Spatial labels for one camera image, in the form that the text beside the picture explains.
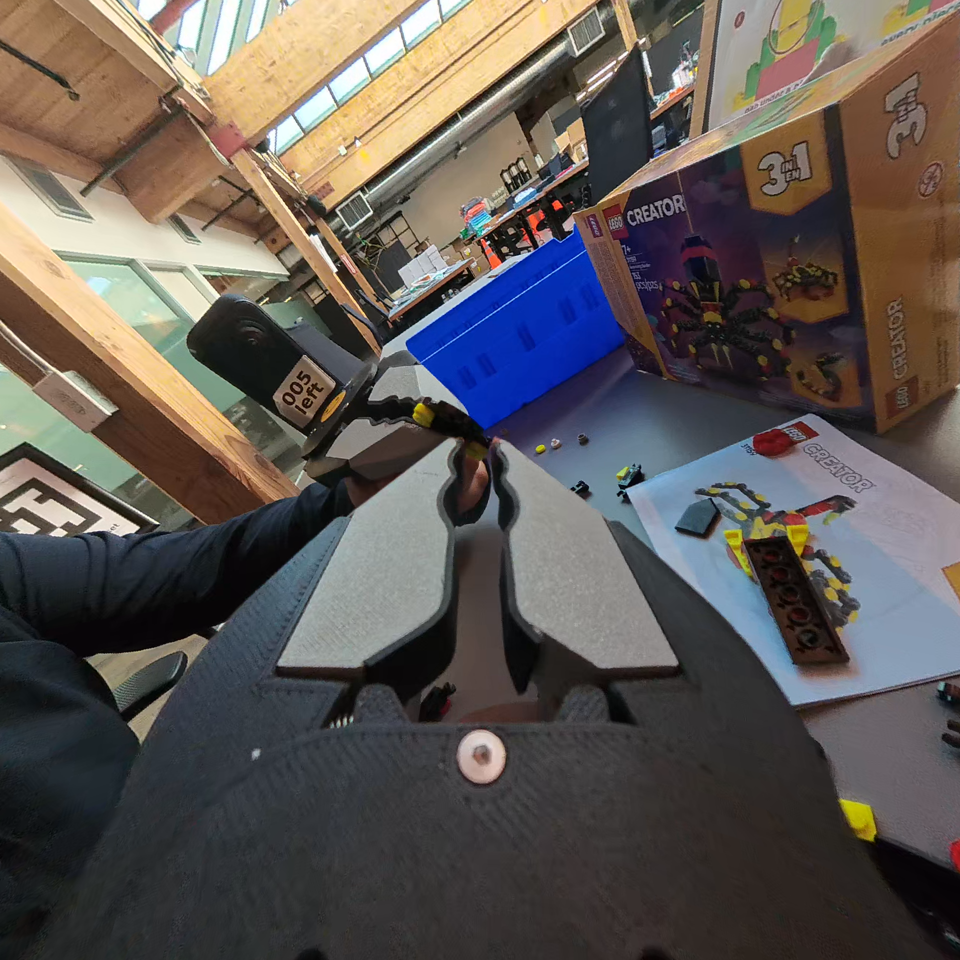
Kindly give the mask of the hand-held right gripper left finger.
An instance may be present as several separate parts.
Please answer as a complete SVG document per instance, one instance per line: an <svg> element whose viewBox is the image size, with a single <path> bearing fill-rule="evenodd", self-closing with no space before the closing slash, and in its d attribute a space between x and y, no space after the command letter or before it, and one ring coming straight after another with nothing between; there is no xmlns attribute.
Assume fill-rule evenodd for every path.
<svg viewBox="0 0 960 960"><path fill-rule="evenodd" d="M446 439L354 511L279 654L282 677L390 687L402 702L450 665L462 444Z"/></svg>

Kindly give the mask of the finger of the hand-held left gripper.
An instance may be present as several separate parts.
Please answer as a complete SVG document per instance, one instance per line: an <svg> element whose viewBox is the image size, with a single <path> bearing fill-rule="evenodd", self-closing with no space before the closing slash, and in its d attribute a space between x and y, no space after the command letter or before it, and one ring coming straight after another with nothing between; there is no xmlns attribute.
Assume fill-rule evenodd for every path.
<svg viewBox="0 0 960 960"><path fill-rule="evenodd" d="M424 366L391 366L378 375L366 408L369 412L413 412L419 405L436 401L436 384Z"/></svg>
<svg viewBox="0 0 960 960"><path fill-rule="evenodd" d="M401 474L447 439L410 417L355 419L326 450L326 484L347 477L373 482Z"/></svg>

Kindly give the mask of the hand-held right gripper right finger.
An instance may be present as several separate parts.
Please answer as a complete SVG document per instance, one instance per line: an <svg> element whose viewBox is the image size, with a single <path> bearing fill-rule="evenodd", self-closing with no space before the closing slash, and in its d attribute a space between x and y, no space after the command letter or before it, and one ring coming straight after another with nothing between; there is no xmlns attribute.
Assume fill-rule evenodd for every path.
<svg viewBox="0 0 960 960"><path fill-rule="evenodd" d="M678 676L678 655L604 515L510 442L491 453L516 691L534 686L547 719L577 688Z"/></svg>

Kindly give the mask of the black yellow lego leg assembly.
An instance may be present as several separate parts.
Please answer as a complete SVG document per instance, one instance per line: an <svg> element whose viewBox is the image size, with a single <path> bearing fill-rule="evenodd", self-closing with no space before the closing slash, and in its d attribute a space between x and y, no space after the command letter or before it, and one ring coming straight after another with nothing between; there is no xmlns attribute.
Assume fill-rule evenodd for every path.
<svg viewBox="0 0 960 960"><path fill-rule="evenodd" d="M469 413L449 402L424 399L414 404L413 422L444 438L459 440L465 456L474 460L487 458L491 446L479 423Z"/></svg>

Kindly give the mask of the lego pieces pile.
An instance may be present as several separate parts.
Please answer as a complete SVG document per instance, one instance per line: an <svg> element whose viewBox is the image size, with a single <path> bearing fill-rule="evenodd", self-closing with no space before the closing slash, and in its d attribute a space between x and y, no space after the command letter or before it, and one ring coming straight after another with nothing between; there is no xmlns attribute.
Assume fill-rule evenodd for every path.
<svg viewBox="0 0 960 960"><path fill-rule="evenodd" d="M795 706L826 752L860 839L958 868L958 674L915 686Z"/></svg>

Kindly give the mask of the person's left forearm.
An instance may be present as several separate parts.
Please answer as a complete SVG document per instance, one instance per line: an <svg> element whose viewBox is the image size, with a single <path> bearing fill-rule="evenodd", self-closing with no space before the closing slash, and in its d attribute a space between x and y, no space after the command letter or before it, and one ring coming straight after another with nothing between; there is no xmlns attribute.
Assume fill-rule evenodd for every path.
<svg viewBox="0 0 960 960"><path fill-rule="evenodd" d="M52 642L87 658L217 626L352 510L342 482L186 532L4 533L2 646Z"/></svg>

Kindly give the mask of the black lego slope tile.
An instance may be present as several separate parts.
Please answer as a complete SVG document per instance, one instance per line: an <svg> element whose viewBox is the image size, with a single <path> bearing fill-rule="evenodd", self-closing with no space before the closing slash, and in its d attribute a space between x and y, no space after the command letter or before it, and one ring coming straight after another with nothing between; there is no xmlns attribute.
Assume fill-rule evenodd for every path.
<svg viewBox="0 0 960 960"><path fill-rule="evenodd" d="M688 505L674 525L678 534L699 540L709 539L714 533L722 513L714 498L707 497Z"/></svg>

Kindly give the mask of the brown Lego plate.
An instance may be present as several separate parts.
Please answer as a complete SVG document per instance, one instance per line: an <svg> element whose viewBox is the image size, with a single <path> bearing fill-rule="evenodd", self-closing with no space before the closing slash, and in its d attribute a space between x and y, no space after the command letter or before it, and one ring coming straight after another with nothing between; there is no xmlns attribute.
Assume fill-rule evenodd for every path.
<svg viewBox="0 0 960 960"><path fill-rule="evenodd" d="M747 539L743 553L793 664L846 665L849 654L789 538Z"/></svg>

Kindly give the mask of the purple cardboard lego box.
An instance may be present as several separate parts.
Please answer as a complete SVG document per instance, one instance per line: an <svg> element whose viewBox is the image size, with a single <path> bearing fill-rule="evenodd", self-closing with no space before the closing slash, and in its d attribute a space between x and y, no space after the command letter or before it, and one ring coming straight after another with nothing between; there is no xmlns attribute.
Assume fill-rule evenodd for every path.
<svg viewBox="0 0 960 960"><path fill-rule="evenodd" d="M575 218L635 366L878 434L958 387L958 3Z"/></svg>

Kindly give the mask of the person's left hand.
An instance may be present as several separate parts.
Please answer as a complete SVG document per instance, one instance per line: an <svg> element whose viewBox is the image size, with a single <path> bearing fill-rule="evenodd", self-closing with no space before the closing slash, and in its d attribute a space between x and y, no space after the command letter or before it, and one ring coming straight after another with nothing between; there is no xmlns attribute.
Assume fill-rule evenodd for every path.
<svg viewBox="0 0 960 960"><path fill-rule="evenodd" d="M490 473L486 460L469 454L463 456L454 493L453 525L461 527L478 522L490 498Z"/></svg>

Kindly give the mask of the blue plastic bin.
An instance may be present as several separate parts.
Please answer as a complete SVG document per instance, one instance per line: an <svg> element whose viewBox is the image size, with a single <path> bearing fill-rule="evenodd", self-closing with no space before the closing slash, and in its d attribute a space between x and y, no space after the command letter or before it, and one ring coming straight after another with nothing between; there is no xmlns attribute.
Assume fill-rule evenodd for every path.
<svg viewBox="0 0 960 960"><path fill-rule="evenodd" d="M625 344L578 229L412 327L405 349L493 427Z"/></svg>

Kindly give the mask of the scorpion cover instruction booklet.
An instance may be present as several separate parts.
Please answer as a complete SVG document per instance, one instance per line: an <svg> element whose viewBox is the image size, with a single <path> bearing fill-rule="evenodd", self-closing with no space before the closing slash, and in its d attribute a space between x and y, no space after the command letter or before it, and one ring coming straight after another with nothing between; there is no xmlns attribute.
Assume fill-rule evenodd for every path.
<svg viewBox="0 0 960 960"><path fill-rule="evenodd" d="M654 550L748 642L795 707L849 701L958 674L958 504L813 414L781 424L775 458L751 440L648 479L629 498ZM697 500L710 538L674 525ZM801 561L849 656L797 666L742 555L804 525Z"/></svg>

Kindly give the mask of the black monitor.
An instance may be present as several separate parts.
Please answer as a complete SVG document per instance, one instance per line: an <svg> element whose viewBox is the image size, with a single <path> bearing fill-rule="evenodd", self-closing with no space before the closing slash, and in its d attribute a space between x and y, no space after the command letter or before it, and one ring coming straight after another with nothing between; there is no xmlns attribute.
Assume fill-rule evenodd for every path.
<svg viewBox="0 0 960 960"><path fill-rule="evenodd" d="M651 110L642 49L635 46L581 111L590 206L652 160Z"/></svg>

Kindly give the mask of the person's dark-clothed torso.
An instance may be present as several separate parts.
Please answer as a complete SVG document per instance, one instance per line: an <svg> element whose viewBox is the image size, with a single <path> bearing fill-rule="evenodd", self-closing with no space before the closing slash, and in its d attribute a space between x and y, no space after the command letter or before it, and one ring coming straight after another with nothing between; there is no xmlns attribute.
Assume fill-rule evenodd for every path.
<svg viewBox="0 0 960 960"><path fill-rule="evenodd" d="M101 675L1 618L1 957L29 952L114 815L139 742Z"/></svg>

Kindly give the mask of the printed instruction sheet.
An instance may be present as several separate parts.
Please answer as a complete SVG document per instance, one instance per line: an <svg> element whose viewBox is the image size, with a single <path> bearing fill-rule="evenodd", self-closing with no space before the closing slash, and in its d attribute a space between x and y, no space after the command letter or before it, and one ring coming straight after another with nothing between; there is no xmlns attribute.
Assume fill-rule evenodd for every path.
<svg viewBox="0 0 960 960"><path fill-rule="evenodd" d="M952 14L959 5L957 1L722 2L706 131Z"/></svg>

